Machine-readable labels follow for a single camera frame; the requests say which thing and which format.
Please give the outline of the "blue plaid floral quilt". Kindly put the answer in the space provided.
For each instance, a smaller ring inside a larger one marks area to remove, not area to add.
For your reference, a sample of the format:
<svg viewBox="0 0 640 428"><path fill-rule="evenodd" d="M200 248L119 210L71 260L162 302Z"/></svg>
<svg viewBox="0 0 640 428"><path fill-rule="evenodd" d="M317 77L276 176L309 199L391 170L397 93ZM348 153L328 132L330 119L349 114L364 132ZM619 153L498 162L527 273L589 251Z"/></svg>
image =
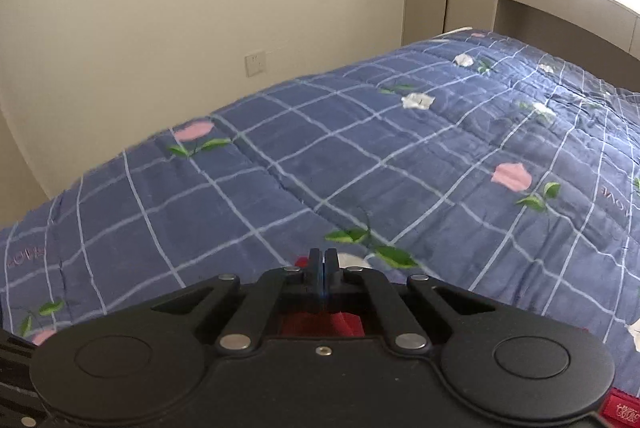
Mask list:
<svg viewBox="0 0 640 428"><path fill-rule="evenodd" d="M639 391L639 94L468 29L157 132L1 233L35 335L312 248L589 330Z"/></svg>

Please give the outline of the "white wall socket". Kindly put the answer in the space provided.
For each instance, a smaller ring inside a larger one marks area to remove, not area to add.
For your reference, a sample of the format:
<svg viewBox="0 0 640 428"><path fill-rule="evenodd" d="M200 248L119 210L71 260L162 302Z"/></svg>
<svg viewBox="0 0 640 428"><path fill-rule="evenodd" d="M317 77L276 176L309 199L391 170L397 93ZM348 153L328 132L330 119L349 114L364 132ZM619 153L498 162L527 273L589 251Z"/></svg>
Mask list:
<svg viewBox="0 0 640 428"><path fill-rule="evenodd" d="M247 76L257 76L264 73L267 68L267 56L264 50L247 54L244 57L245 72Z"/></svg>

